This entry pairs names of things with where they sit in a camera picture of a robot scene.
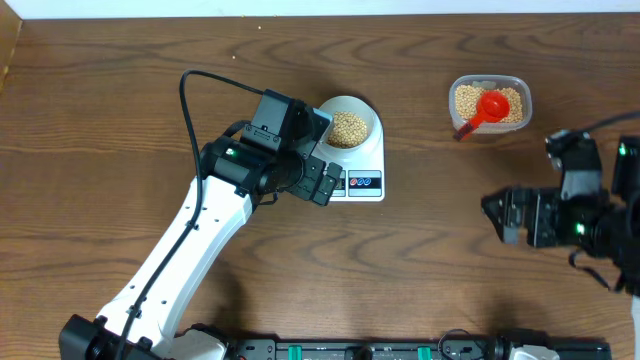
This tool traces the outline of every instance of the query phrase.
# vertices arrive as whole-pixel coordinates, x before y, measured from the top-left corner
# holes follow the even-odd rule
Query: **white kitchen scale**
[[[342,174],[331,201],[382,201],[384,181],[384,134],[378,114],[364,101],[352,96],[329,99],[319,109],[331,116],[331,125],[318,142],[313,156],[327,163],[342,166]],[[367,124],[367,139],[350,149],[340,149],[326,143],[333,131],[333,115],[350,112]]]

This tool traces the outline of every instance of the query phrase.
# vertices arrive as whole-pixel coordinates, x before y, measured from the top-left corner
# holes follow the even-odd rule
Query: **grain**
[[[327,144],[348,149],[362,144],[367,138],[367,124],[358,115],[350,112],[333,114],[333,130]]]
[[[460,85],[455,92],[456,111],[461,118],[470,120],[476,115],[476,105],[482,94],[487,91],[481,87]],[[522,113],[522,99],[517,90],[513,88],[498,89],[509,101],[509,115],[502,119],[501,123],[517,123],[524,120]]]

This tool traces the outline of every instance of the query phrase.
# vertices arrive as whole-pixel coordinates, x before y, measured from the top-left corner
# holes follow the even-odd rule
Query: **green connector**
[[[418,360],[431,360],[431,348],[419,347]]]
[[[289,360],[302,360],[302,346],[289,346]]]

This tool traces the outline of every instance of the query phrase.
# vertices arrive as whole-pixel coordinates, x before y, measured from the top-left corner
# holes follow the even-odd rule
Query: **clear plastic container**
[[[483,81],[495,83],[495,87],[491,88],[490,83],[484,83]],[[484,123],[476,129],[474,134],[502,134],[509,131],[522,129],[527,126],[531,121],[531,115],[533,115],[533,108],[531,103],[531,91],[527,84],[514,76],[506,75],[465,75],[456,80],[451,89],[449,90],[449,112],[451,113],[451,119],[453,120],[453,127],[458,130],[464,125],[467,120],[464,120],[458,111],[456,110],[456,88],[460,85],[473,85],[474,82],[480,82],[480,86],[487,90],[513,88],[518,94],[520,94],[520,100],[522,101],[522,115],[524,119],[517,123]]]

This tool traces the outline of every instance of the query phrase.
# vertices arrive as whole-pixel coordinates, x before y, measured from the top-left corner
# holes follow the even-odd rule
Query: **wood grain surface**
[[[26,22],[0,96],[0,357],[58,358],[68,318],[94,317],[160,239],[194,175],[177,90],[199,68],[315,106],[366,99],[384,124],[387,197],[259,209],[181,328],[424,339],[518,326],[606,338],[630,359],[630,297],[571,269],[568,249],[501,244],[480,198],[557,186],[544,136],[638,109],[639,64],[639,15]],[[455,143],[449,87],[487,73],[529,84],[533,120]],[[187,92],[201,145],[259,101],[208,79]],[[607,186],[621,133],[640,126],[595,134]]]

